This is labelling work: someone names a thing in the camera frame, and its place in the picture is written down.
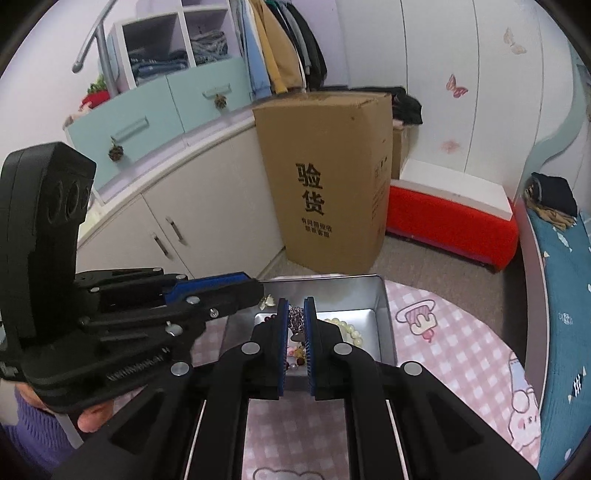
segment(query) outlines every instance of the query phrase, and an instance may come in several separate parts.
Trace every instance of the light blue drawer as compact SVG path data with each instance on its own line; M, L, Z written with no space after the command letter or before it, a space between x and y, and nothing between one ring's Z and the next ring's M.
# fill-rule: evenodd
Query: light blue drawer
M251 103L242 58L208 63L167 77L186 132ZM226 108L216 107L217 93L226 97Z
M96 188L183 132L166 77L109 100L68 128L74 147L96 162ZM109 158L111 137L123 147L118 162Z

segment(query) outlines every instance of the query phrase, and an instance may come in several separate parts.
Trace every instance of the small cardboard box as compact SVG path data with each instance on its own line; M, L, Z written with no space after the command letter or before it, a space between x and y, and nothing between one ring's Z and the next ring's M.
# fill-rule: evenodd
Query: small cardboard box
M392 127L392 178L398 180L408 157L409 127Z
M367 273L386 226L389 94L298 93L254 115L287 258L319 273Z

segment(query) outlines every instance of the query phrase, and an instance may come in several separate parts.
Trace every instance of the person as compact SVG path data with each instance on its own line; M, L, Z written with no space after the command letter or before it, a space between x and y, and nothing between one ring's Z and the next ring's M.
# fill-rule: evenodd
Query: person
M4 426L4 430L17 452L44 480L74 452L74 447L33 389L26 383L16 383L15 387L18 423ZM78 418L78 428L85 433L96 432L112 416L110 400L84 410Z

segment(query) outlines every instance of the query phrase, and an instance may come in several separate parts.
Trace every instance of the gray wooden floor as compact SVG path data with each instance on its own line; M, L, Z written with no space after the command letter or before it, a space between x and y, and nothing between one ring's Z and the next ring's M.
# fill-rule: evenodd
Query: gray wooden floor
M312 270L282 256L265 278L307 275ZM387 236L371 273L432 291L486 323L525 362L527 297L521 249L500 273L439 249Z

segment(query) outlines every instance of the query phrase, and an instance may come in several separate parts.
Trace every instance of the chinese character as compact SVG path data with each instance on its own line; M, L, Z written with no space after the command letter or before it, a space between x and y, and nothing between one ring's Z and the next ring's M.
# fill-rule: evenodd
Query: chinese character
M312 163L308 163L308 168L304 163L296 163L298 181L304 184L304 187L313 189L322 189L320 186L320 172L314 168Z
M324 215L322 211L322 206L324 205L324 200L322 199L322 195L311 192L306 190L305 194L301 196L306 201L306 212L318 212L321 215Z

